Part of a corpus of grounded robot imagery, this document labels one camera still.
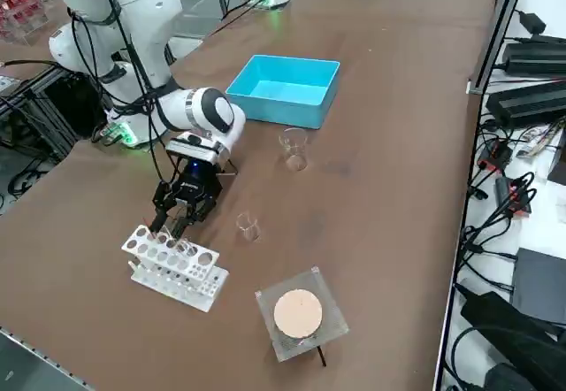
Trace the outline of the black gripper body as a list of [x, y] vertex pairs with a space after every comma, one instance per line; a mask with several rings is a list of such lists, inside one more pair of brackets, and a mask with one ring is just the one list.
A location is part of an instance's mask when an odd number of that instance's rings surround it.
[[189, 223], [203, 222], [216, 207], [222, 185], [216, 165], [202, 160], [188, 160], [173, 183], [172, 194], [179, 203], [187, 206]]

